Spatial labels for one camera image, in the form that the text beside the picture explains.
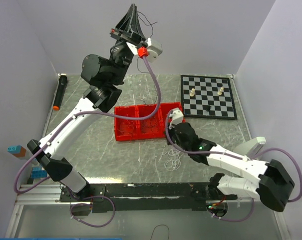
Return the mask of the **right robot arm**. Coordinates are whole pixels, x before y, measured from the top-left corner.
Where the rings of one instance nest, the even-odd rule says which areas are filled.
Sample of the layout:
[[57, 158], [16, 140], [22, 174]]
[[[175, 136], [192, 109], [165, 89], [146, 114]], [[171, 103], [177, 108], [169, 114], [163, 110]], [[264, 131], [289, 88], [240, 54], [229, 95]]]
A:
[[282, 163], [252, 159], [198, 137], [187, 122], [167, 125], [168, 144], [186, 153], [193, 161], [221, 168], [233, 176], [216, 174], [210, 180], [209, 194], [214, 199], [236, 195], [260, 200], [266, 207], [283, 212], [295, 183]]

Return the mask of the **red three-compartment bin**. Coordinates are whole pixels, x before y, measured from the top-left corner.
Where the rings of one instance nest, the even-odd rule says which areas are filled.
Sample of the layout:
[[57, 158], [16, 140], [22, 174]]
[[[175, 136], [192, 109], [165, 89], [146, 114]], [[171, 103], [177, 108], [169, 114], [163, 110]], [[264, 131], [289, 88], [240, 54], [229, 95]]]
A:
[[[125, 117], [144, 117], [149, 115], [155, 104], [140, 104], [130, 106], [116, 106], [114, 113]], [[165, 117], [170, 110], [182, 106], [179, 102], [161, 103], [160, 107], [151, 118], [146, 120], [127, 120], [121, 118], [114, 119], [115, 140], [119, 142], [161, 139], [165, 137]]]

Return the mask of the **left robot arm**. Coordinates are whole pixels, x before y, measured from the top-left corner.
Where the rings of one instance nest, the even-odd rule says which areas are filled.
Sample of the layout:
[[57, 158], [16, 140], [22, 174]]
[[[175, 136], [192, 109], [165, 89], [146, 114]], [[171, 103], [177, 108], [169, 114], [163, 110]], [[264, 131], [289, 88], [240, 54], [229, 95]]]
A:
[[117, 86], [124, 83], [134, 58], [128, 45], [137, 46], [146, 40], [136, 4], [130, 6], [110, 35], [116, 43], [110, 49], [109, 58], [89, 54], [82, 62], [81, 78], [89, 84], [89, 88], [74, 109], [50, 134], [27, 144], [51, 179], [68, 187], [78, 201], [84, 201], [91, 195], [91, 186], [65, 155], [90, 125], [113, 108], [122, 93]]

